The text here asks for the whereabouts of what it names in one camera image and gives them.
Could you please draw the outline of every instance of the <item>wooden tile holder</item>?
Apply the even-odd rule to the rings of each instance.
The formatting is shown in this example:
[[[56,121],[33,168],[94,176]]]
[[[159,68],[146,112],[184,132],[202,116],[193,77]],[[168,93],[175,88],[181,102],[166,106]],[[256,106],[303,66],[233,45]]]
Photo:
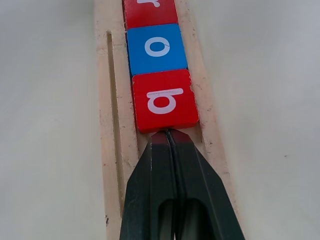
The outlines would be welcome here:
[[[221,177],[237,214],[222,145],[210,79],[202,58],[187,0],[176,11],[199,113],[199,124],[184,129]],[[95,0],[95,37],[107,240],[119,240],[127,181],[149,134],[136,130],[121,0]]]

